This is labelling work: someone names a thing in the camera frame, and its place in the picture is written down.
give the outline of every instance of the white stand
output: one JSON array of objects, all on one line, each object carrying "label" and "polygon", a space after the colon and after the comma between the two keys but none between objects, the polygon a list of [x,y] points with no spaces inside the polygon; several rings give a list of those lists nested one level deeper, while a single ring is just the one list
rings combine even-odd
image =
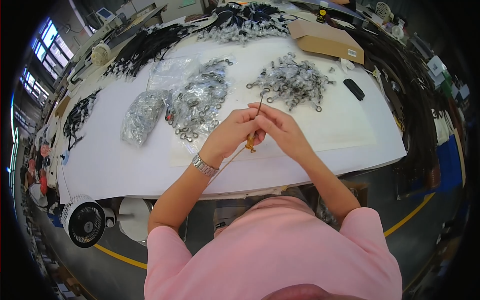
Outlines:
[{"label": "white stand", "polygon": [[134,241],[146,241],[148,218],[152,211],[151,206],[143,199],[124,198],[120,204],[117,218],[120,222],[120,230]]}]

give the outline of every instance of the wristwatch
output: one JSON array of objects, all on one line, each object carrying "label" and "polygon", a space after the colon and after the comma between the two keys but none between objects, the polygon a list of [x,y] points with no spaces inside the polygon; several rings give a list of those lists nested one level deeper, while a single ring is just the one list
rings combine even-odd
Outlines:
[{"label": "wristwatch", "polygon": [[195,155],[195,157],[192,159],[192,164],[197,168],[200,172],[204,173],[208,177],[214,176],[217,172],[218,169],[215,169],[209,165],[207,165],[198,155],[198,153]]}]

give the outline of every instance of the hand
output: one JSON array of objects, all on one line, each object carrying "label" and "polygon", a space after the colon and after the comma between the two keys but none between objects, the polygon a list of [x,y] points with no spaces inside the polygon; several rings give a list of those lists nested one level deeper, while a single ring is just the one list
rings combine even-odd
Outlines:
[{"label": "hand", "polygon": [[220,123],[208,136],[200,150],[200,158],[214,168],[220,167],[223,159],[229,157],[240,143],[247,140],[251,132],[255,132],[254,145],[260,144],[265,138],[265,132],[255,120],[257,108],[237,109]]},{"label": "hand", "polygon": [[[248,107],[258,109],[259,102],[250,103]],[[262,103],[259,115],[255,120],[263,131],[268,133],[293,160],[302,165],[312,155],[316,156],[307,139],[295,120],[288,114]]]}]

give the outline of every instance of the pink t-shirt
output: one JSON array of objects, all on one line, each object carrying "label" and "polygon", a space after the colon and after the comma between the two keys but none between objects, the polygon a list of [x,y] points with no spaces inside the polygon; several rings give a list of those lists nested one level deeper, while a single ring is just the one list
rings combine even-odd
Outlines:
[{"label": "pink t-shirt", "polygon": [[260,300],[302,283],[368,300],[402,298],[398,263],[367,207],[351,211],[337,232],[300,199],[268,198],[193,257],[170,227],[153,229],[147,243],[146,300]]}]

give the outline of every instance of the finger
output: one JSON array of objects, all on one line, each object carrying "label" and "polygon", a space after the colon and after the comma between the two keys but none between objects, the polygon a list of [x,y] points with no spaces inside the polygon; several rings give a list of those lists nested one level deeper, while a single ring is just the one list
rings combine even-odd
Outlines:
[{"label": "finger", "polygon": [[263,129],[259,129],[256,132],[257,132],[258,138],[260,139],[260,142],[263,142],[263,140],[265,139],[266,132]]},{"label": "finger", "polygon": [[263,131],[265,131],[271,137],[273,137],[274,140],[279,138],[284,133],[271,120],[269,120],[264,116],[257,116],[255,118],[255,121],[257,121],[258,126],[260,126],[260,128],[263,129]]},{"label": "finger", "polygon": [[263,131],[262,129],[257,130],[255,132],[255,141],[253,142],[253,145],[257,146],[258,144],[263,142],[265,139],[265,134],[265,131]]},{"label": "finger", "polygon": [[248,122],[239,124],[240,134],[241,136],[247,136],[251,132],[255,132],[256,130],[260,129],[257,120],[250,120]]},{"label": "finger", "polygon": [[[256,108],[260,106],[260,102],[254,102],[254,103],[249,103],[248,107],[250,108]],[[269,119],[271,119],[277,126],[282,126],[285,117],[288,115],[284,113],[283,111],[270,107],[267,104],[262,103],[262,106],[260,106],[260,111],[264,113]]]},{"label": "finger", "polygon": [[253,120],[257,113],[264,115],[264,113],[261,111],[259,112],[257,108],[236,109],[232,111],[232,115],[234,116],[234,121],[236,123],[245,123]]}]

